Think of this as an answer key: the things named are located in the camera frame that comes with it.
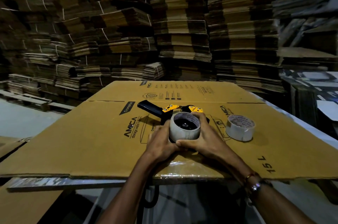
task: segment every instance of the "cardboard sheet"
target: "cardboard sheet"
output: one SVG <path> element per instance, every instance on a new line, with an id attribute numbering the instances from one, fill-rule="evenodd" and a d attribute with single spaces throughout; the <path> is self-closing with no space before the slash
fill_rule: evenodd
<path id="1" fill-rule="evenodd" d="M 37 224 L 62 191 L 9 193 L 0 188 L 1 224 Z"/>
<path id="2" fill-rule="evenodd" d="M 24 143 L 24 140 L 0 136 L 0 158 L 18 148 Z"/>
<path id="3" fill-rule="evenodd" d="M 177 82 L 149 83 L 160 87 Z M 137 103 L 145 99 L 143 95 L 157 93 L 154 88 L 147 88 L 148 83 L 140 84 L 113 82 L 42 131 L 20 153 L 3 161 L 0 175 L 127 178 L 146 149 L 148 134 L 159 124 L 157 117 L 137 107 Z M 213 94 L 203 95 L 192 89 L 192 93 L 186 94 L 178 91 L 181 100 L 148 100 L 160 107 L 193 102 L 203 108 L 210 124 L 227 144 L 263 178 L 338 177 L 336 149 L 236 85 L 226 82 L 179 84 L 194 88 L 209 86 Z M 244 115 L 256 123 L 252 141 L 244 143 L 229 138 L 225 124 L 231 114 Z M 168 183 L 171 179 L 223 178 L 223 170 L 197 152 L 187 151 L 160 166 L 155 178 L 167 178 Z"/>

